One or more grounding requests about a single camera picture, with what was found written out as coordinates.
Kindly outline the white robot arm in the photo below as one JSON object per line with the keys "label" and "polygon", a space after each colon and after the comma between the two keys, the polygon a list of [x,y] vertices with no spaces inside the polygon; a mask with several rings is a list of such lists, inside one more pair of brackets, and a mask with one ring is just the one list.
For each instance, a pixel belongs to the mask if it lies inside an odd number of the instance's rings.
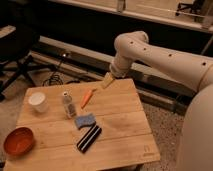
{"label": "white robot arm", "polygon": [[176,171],[213,171],[213,58],[153,46],[144,31],[118,35],[114,48],[104,88],[142,61],[196,92],[184,117]]}

